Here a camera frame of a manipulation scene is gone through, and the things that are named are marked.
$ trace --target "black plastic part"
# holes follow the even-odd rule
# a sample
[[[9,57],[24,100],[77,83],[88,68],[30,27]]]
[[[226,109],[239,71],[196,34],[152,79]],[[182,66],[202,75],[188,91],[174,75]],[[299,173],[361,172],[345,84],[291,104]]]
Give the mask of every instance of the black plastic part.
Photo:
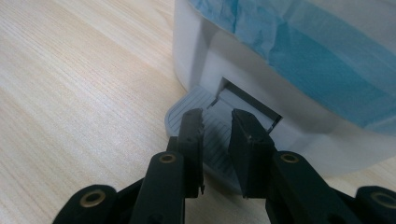
[[[184,159],[174,151],[151,158],[129,223],[184,223]]]
[[[193,109],[183,115],[177,138],[177,151],[185,162],[186,198],[197,198],[199,189],[204,190],[202,111]]]
[[[168,146],[166,147],[166,151],[177,151],[177,137],[171,136],[169,138]]]
[[[361,223],[304,157],[276,152],[271,175],[295,223]]]
[[[117,192],[110,186],[89,186],[70,198],[53,223],[109,223],[116,200]]]
[[[348,206],[352,211],[355,210],[355,199],[351,196],[345,194],[344,192],[339,191],[338,189],[332,189],[337,196],[344,202],[346,206]]]
[[[378,224],[396,223],[396,193],[389,189],[377,186],[359,188],[355,204],[361,210],[364,220]]]
[[[265,210],[272,224],[294,223],[293,217],[284,203],[276,203],[267,199],[265,201]]]
[[[129,222],[132,212],[134,211],[134,204],[136,203],[137,195],[139,195],[143,180],[144,179],[142,178],[117,193],[117,203],[113,208],[111,221],[108,223],[121,224]]]
[[[233,110],[229,153],[244,198],[265,198],[270,181],[274,141],[254,115]]]

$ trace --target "wood grain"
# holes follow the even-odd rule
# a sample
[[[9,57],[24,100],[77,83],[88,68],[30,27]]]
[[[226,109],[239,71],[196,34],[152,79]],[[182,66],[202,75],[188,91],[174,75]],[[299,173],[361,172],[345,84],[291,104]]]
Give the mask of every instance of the wood grain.
[[[167,145],[184,93],[172,63],[173,1],[0,1],[0,223],[51,223],[91,184],[123,189]],[[329,178],[396,190],[396,159]],[[206,175],[187,223],[268,223]]]

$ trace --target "light wood surface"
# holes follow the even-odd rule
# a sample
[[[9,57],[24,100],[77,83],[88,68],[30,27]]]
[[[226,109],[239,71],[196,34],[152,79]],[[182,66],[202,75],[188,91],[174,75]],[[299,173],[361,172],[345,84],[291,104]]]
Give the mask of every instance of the light wood surface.
[[[0,223],[51,223],[92,184],[123,189],[164,151],[183,94],[172,64],[174,1],[0,1]],[[396,190],[396,159],[327,181],[350,195]],[[186,223],[268,223],[205,176]]]

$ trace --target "small slot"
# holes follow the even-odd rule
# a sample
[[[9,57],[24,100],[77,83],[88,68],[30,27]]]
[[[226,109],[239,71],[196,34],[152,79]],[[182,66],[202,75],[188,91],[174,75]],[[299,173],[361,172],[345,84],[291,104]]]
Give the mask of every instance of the small slot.
[[[232,92],[234,95],[236,95],[237,97],[239,97],[240,99],[242,99],[243,101],[254,107],[265,117],[270,119],[272,121],[272,124],[269,126],[266,125],[266,127],[264,126],[264,128],[267,130],[268,133],[270,133],[275,128],[275,126],[282,120],[282,116],[277,114],[273,109],[271,109],[267,105],[262,104],[260,101],[256,100],[254,97],[250,96],[248,93],[238,88],[232,82],[228,81],[224,89]]]
[[[210,103],[210,105],[206,109],[208,109],[208,108],[212,107],[213,105],[215,105],[218,102],[218,100],[219,100],[219,97],[217,97],[212,103]]]

